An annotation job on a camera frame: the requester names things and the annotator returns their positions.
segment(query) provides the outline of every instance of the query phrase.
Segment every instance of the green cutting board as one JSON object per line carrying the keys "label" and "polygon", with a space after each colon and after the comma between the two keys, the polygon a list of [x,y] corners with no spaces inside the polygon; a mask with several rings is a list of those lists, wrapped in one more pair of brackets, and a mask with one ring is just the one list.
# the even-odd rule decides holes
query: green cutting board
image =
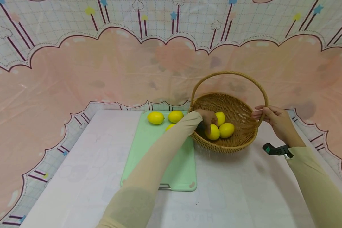
{"label": "green cutting board", "polygon": [[[171,124],[167,116],[171,111],[161,112],[165,120],[162,124],[151,124],[147,120],[147,115],[153,111],[144,111],[139,119],[136,134],[125,164],[120,186],[126,180],[144,154],[148,151],[156,140],[164,134],[166,127]],[[193,140],[188,137],[179,149],[178,153],[171,161],[164,173],[159,189],[169,189],[173,191],[192,192],[197,187],[196,166]]]}

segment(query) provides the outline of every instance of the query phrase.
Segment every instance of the wicker basket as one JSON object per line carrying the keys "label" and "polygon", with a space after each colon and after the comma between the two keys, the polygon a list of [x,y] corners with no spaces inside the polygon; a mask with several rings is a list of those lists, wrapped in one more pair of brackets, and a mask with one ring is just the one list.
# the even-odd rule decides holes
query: wicker basket
{"label": "wicker basket", "polygon": [[216,141],[209,140],[204,132],[194,132],[192,138],[200,146],[217,153],[233,153],[240,151],[250,145],[257,135],[257,129],[260,126],[264,115],[259,121],[251,118],[253,112],[243,101],[224,93],[208,93],[194,100],[195,92],[199,85],[205,80],[221,74],[235,74],[252,81],[262,92],[265,99],[265,106],[269,105],[267,94],[262,86],[253,78],[237,71],[220,71],[210,74],[200,80],[193,89],[192,100],[190,103],[189,112],[197,109],[204,109],[213,112],[223,112],[226,117],[226,122],[233,123],[235,131],[233,135],[227,139],[218,139]]}

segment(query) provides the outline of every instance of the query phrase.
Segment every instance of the beige sleeve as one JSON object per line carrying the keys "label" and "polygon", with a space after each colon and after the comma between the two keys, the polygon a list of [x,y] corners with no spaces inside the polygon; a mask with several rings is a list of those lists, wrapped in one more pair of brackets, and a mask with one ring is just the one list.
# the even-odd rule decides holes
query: beige sleeve
{"label": "beige sleeve", "polygon": [[342,193],[309,147],[293,147],[287,160],[317,228],[342,227]]}
{"label": "beige sleeve", "polygon": [[200,122],[198,112],[188,113],[150,147],[109,202],[97,228],[147,226],[167,166]]}

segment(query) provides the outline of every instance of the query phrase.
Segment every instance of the white tablecloth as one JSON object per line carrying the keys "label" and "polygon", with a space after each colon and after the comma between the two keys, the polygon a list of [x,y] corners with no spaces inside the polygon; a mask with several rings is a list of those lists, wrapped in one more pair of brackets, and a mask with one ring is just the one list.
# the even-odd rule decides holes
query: white tablecloth
{"label": "white tablecloth", "polygon": [[[20,228],[95,227],[120,188],[140,114],[96,113]],[[315,151],[306,137],[303,139]],[[267,142],[282,145],[264,122],[255,141],[236,154],[222,156],[195,148],[197,189],[159,191],[148,227],[314,227],[286,160],[262,150]],[[342,191],[341,180],[315,152]]]}

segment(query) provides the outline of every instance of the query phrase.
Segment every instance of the lemon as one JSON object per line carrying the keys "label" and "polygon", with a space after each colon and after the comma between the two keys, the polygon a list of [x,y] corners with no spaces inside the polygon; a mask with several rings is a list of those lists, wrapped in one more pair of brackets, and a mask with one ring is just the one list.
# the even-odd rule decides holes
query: lemon
{"label": "lemon", "polygon": [[165,117],[160,112],[151,112],[147,116],[147,119],[149,120],[149,122],[151,122],[153,124],[162,124],[164,118]]}
{"label": "lemon", "polygon": [[208,135],[207,132],[205,132],[205,134],[210,140],[217,140],[220,136],[219,129],[215,124],[210,125],[210,135]]}
{"label": "lemon", "polygon": [[168,130],[168,129],[170,129],[171,127],[173,127],[175,124],[170,124],[168,127],[166,127],[166,131]]}
{"label": "lemon", "polygon": [[216,116],[218,118],[218,126],[220,127],[225,122],[225,115],[222,112],[217,112]]}
{"label": "lemon", "polygon": [[224,123],[219,127],[220,137],[226,139],[234,132],[234,125],[231,123]]}
{"label": "lemon", "polygon": [[168,120],[177,123],[184,117],[184,114],[181,111],[172,111],[168,115]]}

